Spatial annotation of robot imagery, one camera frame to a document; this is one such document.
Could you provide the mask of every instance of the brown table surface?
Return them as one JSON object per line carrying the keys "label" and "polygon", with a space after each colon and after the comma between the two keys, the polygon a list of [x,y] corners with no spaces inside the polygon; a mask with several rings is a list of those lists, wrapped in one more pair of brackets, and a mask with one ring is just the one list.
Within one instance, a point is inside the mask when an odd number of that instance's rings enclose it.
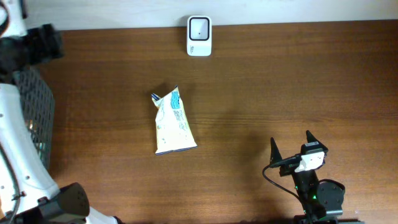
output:
{"label": "brown table surface", "polygon": [[[345,184],[342,218],[398,220],[398,21],[216,26],[189,57],[184,28],[63,33],[40,67],[55,100],[50,173],[126,223],[292,218],[293,196],[261,175],[305,130],[328,148],[317,173]],[[197,149],[155,156],[150,94],[180,87]],[[269,176],[294,190],[291,177]]]}

